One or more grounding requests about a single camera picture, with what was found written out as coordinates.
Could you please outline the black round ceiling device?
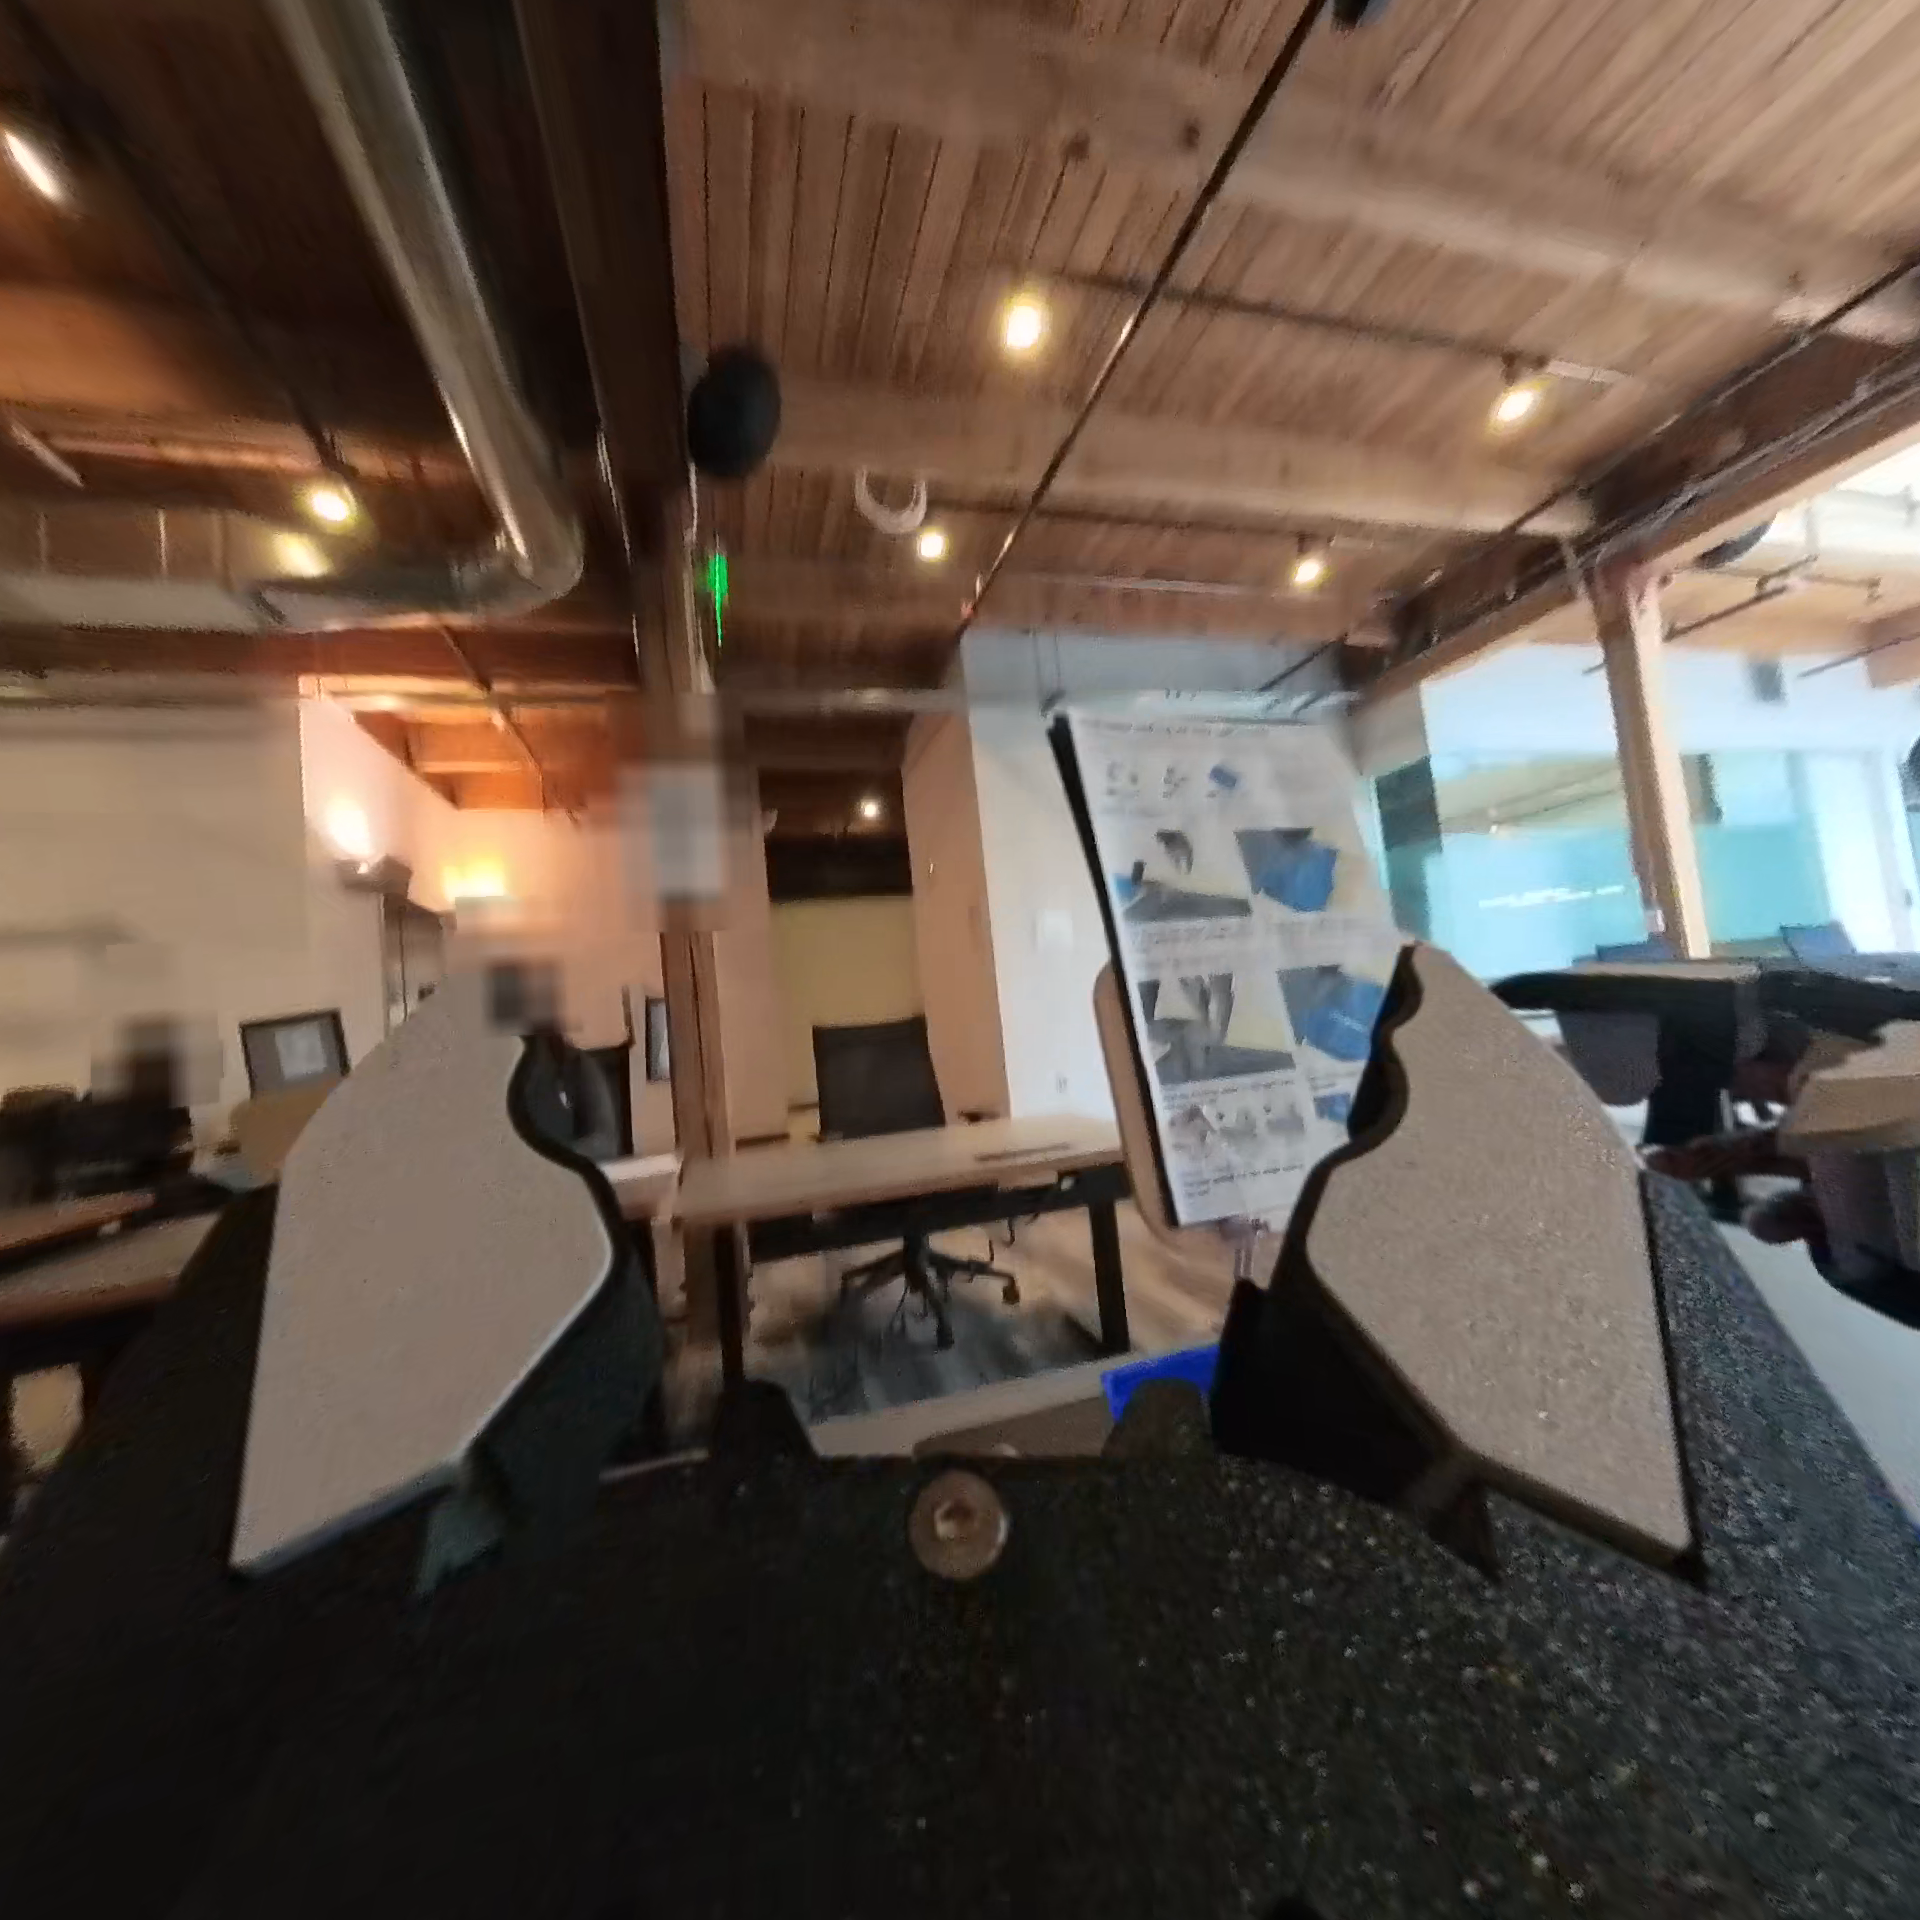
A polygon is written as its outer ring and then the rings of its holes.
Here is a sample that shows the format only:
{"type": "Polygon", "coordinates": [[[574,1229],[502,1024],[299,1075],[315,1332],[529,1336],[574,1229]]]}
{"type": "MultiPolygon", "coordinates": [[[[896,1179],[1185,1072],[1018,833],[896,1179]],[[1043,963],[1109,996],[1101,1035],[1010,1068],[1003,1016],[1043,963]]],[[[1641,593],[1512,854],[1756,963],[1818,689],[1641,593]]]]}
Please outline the black round ceiling device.
{"type": "Polygon", "coordinates": [[[782,430],[780,371],[753,342],[716,348],[686,400],[689,459],[707,481],[742,482],[762,469],[782,430]]]}

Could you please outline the brown wooden desk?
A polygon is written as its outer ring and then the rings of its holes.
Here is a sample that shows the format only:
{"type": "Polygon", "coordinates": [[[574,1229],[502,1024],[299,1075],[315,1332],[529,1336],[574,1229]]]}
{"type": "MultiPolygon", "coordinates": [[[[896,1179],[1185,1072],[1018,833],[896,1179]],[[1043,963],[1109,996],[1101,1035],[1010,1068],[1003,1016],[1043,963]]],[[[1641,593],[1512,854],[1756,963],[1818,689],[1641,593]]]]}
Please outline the brown wooden desk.
{"type": "Polygon", "coordinates": [[[273,1246],[278,1192],[240,1193],[222,1211],[116,1233],[5,1274],[2,1371],[113,1363],[212,1258],[273,1246]]]}

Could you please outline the person's right hand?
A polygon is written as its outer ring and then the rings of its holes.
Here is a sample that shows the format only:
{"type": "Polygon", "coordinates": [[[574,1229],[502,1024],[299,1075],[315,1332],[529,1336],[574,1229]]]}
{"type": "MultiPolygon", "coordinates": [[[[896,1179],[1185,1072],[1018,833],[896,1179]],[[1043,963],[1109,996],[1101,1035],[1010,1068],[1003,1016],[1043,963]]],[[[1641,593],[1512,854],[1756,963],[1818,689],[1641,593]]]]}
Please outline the person's right hand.
{"type": "Polygon", "coordinates": [[[1681,1184],[1715,1189],[1728,1184],[1734,1198],[1741,1184],[1754,1179],[1785,1181],[1785,1189],[1739,1206],[1737,1221],[1744,1233],[1774,1246],[1798,1241],[1810,1254],[1821,1254],[1829,1246],[1827,1226],[1810,1192],[1809,1163],[1782,1153],[1774,1128],[1654,1146],[1644,1150],[1644,1166],[1681,1184]]]}

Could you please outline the silver ventilation duct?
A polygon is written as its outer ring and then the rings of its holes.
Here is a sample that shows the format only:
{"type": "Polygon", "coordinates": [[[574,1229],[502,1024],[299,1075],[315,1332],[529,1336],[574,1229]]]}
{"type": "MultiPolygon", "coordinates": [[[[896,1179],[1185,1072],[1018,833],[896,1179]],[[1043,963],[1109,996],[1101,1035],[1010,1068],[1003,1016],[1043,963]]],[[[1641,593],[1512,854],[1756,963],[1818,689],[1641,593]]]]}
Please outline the silver ventilation duct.
{"type": "Polygon", "coordinates": [[[389,270],[494,533],[429,564],[260,584],[254,597],[288,634],[548,608],[586,576],[586,528],[561,453],[513,366],[394,12],[379,3],[273,3],[268,12],[389,270]]]}

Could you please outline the wooden support column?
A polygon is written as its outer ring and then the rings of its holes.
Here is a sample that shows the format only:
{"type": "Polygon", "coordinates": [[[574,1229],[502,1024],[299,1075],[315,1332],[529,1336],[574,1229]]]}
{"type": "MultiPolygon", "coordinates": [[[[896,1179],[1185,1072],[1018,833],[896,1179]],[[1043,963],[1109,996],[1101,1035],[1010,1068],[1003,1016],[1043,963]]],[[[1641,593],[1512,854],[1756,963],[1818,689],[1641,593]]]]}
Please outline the wooden support column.
{"type": "Polygon", "coordinates": [[[1613,714],[1627,845],[1644,916],[1681,958],[1709,958],[1713,929],[1698,868],[1689,779],[1673,734],[1659,581],[1645,566],[1589,576],[1600,672],[1613,714]]]}
{"type": "Polygon", "coordinates": [[[681,1179],[733,1150],[717,931],[729,794],[690,564],[689,494],[611,481],[640,696],[608,723],[622,845],[653,906],[681,1179]]]}

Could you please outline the framed wall board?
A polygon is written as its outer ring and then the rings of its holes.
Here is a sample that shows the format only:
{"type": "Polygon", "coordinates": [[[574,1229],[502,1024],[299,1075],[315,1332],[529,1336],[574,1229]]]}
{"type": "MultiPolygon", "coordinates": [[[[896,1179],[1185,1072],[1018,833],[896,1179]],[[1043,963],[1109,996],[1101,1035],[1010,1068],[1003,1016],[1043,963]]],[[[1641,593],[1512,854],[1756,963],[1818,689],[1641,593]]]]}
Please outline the framed wall board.
{"type": "Polygon", "coordinates": [[[333,1085],[352,1068],[337,1009],[242,1022],[238,1040],[251,1097],[333,1085]]]}

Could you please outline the black desk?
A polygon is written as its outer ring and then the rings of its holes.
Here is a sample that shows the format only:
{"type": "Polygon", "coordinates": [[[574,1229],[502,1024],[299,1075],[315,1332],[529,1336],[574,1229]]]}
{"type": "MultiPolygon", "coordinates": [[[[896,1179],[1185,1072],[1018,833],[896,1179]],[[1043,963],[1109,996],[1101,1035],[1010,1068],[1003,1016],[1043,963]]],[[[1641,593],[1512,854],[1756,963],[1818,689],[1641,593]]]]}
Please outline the black desk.
{"type": "Polygon", "coordinates": [[[1644,1146],[1715,1137],[1768,1016],[1756,963],[1586,963],[1499,979],[1518,1016],[1553,1017],[1574,1075],[1617,1112],[1644,1109],[1644,1146]]]}

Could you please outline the light wooden desk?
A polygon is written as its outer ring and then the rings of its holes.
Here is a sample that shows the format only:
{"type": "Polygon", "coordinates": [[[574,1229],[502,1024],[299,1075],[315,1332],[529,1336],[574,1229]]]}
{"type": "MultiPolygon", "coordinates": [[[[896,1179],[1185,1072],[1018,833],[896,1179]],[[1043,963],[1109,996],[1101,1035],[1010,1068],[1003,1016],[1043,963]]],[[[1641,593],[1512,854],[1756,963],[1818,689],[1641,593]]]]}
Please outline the light wooden desk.
{"type": "Polygon", "coordinates": [[[689,1250],[712,1252],[722,1384],[733,1386],[747,1374],[745,1293],[756,1265],[1051,1211],[1089,1216],[1094,1345],[1128,1354],[1118,1205],[1130,1198],[1118,1128],[1066,1113],[692,1160],[680,1171],[672,1218],[689,1250]]]}

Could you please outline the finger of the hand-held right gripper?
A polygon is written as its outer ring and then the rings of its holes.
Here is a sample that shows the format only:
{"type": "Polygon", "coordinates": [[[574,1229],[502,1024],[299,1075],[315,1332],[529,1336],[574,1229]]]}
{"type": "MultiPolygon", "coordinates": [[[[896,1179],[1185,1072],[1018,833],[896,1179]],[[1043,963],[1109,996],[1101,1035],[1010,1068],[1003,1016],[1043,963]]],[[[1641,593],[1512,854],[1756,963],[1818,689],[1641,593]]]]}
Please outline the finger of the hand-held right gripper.
{"type": "Polygon", "coordinates": [[[1886,1024],[1838,1060],[1810,1068],[1782,1117],[1782,1153],[1890,1156],[1918,1150],[1918,1024],[1886,1024]]]}

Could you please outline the black office chair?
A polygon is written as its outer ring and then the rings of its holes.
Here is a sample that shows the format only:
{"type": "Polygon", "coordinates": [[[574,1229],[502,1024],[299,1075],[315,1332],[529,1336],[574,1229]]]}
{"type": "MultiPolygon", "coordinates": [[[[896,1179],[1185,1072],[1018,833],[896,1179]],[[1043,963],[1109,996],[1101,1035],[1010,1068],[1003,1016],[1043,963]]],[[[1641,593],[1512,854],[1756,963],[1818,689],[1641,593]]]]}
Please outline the black office chair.
{"type": "MultiPolygon", "coordinates": [[[[877,1024],[816,1024],[809,1032],[813,1091],[818,1097],[818,1139],[822,1144],[868,1140],[939,1131],[946,1106],[931,1056],[922,1016],[877,1024]]],[[[990,1258],[954,1254],[937,1246],[945,1228],[931,1228],[923,1210],[909,1202],[877,1202],[856,1214],[881,1233],[889,1210],[906,1226],[898,1246],[868,1261],[849,1267],[837,1283],[837,1304],[866,1300],[894,1280],[900,1283],[896,1324],[904,1329],[912,1307],[932,1325],[932,1348],[948,1354],[954,1332],[954,1284],[992,1280],[1005,1306],[1021,1304],[1019,1280],[990,1258]]]]}

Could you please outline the tan sheet holder board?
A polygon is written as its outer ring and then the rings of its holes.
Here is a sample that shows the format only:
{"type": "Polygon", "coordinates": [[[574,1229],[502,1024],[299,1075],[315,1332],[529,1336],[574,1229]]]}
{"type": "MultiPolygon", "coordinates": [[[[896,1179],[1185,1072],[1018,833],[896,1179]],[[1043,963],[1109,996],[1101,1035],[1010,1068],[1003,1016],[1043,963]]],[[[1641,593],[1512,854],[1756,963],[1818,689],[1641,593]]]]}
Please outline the tan sheet holder board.
{"type": "Polygon", "coordinates": [[[1178,1246],[1185,1233],[1168,1216],[1165,1181],[1160,1161],[1160,1139],[1149,1112],[1146,1070],[1136,1054],[1130,1006],[1113,964],[1094,973],[1092,1017],[1101,1062],[1109,1075],[1110,1104],[1120,1139],[1120,1160],[1142,1226],[1165,1246],[1178,1246]]]}

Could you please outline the blue plastic storage bin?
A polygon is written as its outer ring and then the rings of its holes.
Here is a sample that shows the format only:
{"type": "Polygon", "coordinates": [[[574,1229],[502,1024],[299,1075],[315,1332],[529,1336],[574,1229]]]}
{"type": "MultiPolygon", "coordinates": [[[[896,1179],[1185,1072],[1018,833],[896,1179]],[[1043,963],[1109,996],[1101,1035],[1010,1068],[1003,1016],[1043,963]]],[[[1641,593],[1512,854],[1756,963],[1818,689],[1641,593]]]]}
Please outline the blue plastic storage bin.
{"type": "Polygon", "coordinates": [[[1136,1356],[1100,1371],[1101,1396],[1113,1425],[1120,1425],[1130,1403],[1156,1386],[1192,1389],[1203,1409],[1211,1403],[1217,1381],[1218,1345],[1204,1341],[1174,1352],[1136,1356]]]}

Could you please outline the printed instruction sheet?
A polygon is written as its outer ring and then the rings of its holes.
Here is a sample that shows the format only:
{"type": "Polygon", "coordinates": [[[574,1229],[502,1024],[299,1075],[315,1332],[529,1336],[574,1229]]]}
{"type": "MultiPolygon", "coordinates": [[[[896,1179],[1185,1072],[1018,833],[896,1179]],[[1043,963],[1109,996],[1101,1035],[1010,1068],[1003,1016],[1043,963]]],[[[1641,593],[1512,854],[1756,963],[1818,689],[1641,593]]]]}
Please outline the printed instruction sheet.
{"type": "Polygon", "coordinates": [[[1172,1229],[1283,1236],[1349,1120],[1403,940],[1354,769],[1320,728],[1187,696],[1060,705],[1048,742],[1089,860],[1172,1229]]]}

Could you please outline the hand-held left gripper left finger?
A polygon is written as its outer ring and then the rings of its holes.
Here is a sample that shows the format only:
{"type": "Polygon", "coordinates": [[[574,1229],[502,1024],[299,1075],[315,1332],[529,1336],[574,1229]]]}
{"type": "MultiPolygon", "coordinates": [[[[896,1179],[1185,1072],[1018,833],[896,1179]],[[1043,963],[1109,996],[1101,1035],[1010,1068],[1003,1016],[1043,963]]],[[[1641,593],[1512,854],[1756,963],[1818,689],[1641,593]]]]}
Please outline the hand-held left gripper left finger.
{"type": "Polygon", "coordinates": [[[281,1166],[228,1566],[416,1518],[416,1589],[566,1542],[657,1405],[653,1254],[541,966],[448,973],[281,1166]]]}

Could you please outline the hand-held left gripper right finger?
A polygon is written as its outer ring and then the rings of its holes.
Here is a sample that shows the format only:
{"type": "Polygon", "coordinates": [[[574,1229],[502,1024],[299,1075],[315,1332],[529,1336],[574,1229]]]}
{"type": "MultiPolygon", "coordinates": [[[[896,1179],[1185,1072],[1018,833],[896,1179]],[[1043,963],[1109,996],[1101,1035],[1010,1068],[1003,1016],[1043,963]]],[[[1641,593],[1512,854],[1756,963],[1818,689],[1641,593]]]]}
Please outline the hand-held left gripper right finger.
{"type": "Polygon", "coordinates": [[[1641,1171],[1598,1097],[1454,958],[1403,949],[1349,1140],[1238,1280],[1211,1434],[1498,1570],[1492,1501],[1696,1578],[1641,1171]]]}

